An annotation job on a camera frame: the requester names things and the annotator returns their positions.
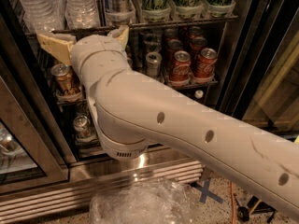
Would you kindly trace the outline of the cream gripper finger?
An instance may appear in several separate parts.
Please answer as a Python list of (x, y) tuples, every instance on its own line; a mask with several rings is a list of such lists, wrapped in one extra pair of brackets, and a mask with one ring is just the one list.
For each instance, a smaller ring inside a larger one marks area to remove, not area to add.
[(129, 40), (129, 27), (127, 25), (122, 25), (119, 28), (110, 31), (108, 36), (117, 39), (125, 49)]
[(73, 35), (42, 32), (36, 34), (40, 47), (61, 63), (70, 65), (70, 52), (77, 43)]

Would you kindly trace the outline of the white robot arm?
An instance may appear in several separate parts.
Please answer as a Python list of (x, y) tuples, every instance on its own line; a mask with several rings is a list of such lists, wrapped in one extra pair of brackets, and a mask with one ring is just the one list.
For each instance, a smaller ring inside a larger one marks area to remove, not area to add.
[(299, 220), (299, 146), (201, 105), (127, 62), (128, 31), (111, 35), (37, 33), (41, 48), (72, 66), (85, 88), (103, 150), (133, 159), (150, 143), (195, 158)]

